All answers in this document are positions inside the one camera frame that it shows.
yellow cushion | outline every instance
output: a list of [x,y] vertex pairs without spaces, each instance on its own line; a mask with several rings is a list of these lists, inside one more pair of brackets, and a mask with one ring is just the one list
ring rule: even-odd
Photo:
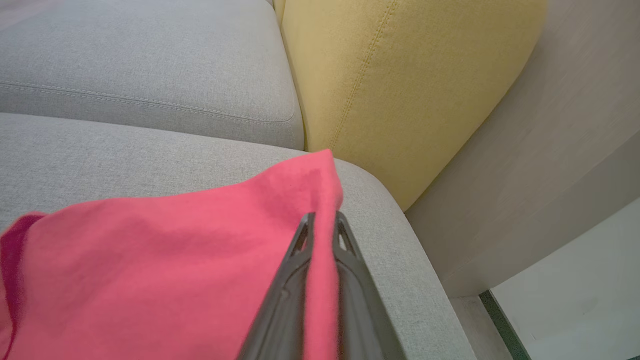
[[309,151],[407,209],[514,82],[545,0],[276,0]]

wall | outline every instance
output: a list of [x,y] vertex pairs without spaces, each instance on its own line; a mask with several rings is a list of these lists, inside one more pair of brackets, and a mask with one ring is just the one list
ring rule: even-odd
[[[638,196],[640,181],[590,175],[640,131],[638,19],[640,1],[549,0],[520,78],[406,213],[448,296],[500,284]],[[640,167],[627,161],[616,171]]]
[[640,199],[492,292],[532,360],[640,356]]

floor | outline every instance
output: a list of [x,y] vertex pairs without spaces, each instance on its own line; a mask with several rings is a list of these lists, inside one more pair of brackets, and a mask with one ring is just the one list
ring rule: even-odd
[[513,360],[479,297],[449,300],[477,360]]
[[637,199],[492,289],[531,359],[640,355],[639,234]]

gray fabric upholstery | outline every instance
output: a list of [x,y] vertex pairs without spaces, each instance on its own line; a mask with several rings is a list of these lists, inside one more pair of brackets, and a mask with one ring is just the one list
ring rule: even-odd
[[[0,228],[33,210],[162,196],[249,179],[304,152],[100,122],[0,113]],[[409,359],[474,359],[403,212],[361,168],[337,160],[342,211]]]
[[302,149],[265,0],[65,0],[0,31],[0,111]]

pink fabric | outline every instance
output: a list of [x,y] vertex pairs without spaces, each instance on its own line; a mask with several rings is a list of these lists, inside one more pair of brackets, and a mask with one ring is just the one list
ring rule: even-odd
[[336,359],[331,240],[341,202],[323,151],[224,188],[24,215],[0,239],[8,304],[0,351],[10,346],[8,359],[234,359],[302,216],[316,212],[305,359]]

